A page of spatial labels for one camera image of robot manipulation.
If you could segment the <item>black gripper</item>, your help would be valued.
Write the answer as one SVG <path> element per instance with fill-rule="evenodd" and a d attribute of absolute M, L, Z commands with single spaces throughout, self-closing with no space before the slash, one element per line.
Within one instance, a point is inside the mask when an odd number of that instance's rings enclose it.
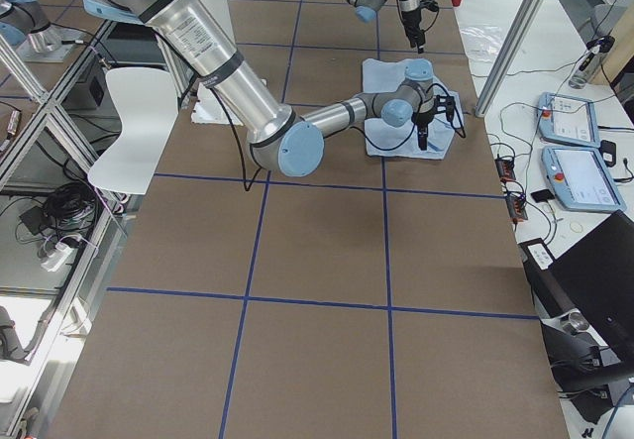
<path fill-rule="evenodd" d="M 421 9 L 399 10 L 399 17 L 404 31 L 407 33 L 409 45 L 419 54 L 424 53 L 424 32 L 420 30 Z"/>
<path fill-rule="evenodd" d="M 418 146 L 421 150 L 428 148 L 428 127 L 432 122 L 432 112 L 416 112 L 413 115 L 413 123 L 417 128 Z"/>

